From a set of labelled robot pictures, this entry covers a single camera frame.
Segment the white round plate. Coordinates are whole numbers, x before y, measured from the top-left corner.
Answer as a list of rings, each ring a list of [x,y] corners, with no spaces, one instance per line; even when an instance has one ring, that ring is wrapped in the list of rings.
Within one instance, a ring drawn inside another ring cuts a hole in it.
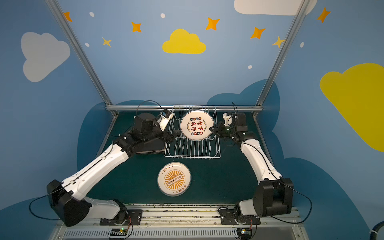
[[[186,165],[172,162],[160,170],[157,182],[163,194],[178,197],[188,190],[191,180],[191,171]]]
[[[212,134],[210,128],[213,126],[213,117],[200,110],[186,113],[180,122],[183,136],[191,141],[202,141],[210,137]]]

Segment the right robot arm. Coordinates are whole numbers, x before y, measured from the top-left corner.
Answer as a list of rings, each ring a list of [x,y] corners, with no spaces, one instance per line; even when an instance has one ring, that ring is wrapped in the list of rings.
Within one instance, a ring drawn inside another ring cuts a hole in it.
[[[210,128],[221,139],[231,139],[246,156],[258,186],[252,199],[238,203],[239,216],[275,217],[292,211],[294,185],[275,169],[255,134],[249,131],[245,113],[224,113],[223,120]]]

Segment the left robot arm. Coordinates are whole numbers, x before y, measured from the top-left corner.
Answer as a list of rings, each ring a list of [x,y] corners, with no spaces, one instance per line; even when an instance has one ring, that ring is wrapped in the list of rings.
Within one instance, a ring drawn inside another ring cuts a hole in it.
[[[128,222],[127,207],[118,200],[102,201],[87,197],[88,192],[106,175],[149,143],[159,139],[171,143],[176,133],[167,131],[174,113],[164,109],[159,116],[149,113],[135,116],[132,129],[121,134],[102,154],[72,176],[47,185],[50,207],[67,227],[85,219],[100,219],[114,225]]]

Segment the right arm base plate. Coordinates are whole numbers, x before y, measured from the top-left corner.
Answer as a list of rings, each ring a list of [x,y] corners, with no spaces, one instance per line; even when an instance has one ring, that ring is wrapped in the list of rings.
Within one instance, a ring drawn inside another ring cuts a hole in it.
[[[261,220],[258,215],[244,216],[235,209],[218,209],[222,225],[260,225]]]

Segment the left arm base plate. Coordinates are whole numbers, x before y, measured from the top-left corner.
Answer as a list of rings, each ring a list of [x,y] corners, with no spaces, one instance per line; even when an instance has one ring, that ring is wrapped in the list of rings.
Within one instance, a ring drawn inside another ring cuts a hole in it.
[[[143,210],[120,210],[112,219],[101,219],[100,226],[138,226],[141,223]]]

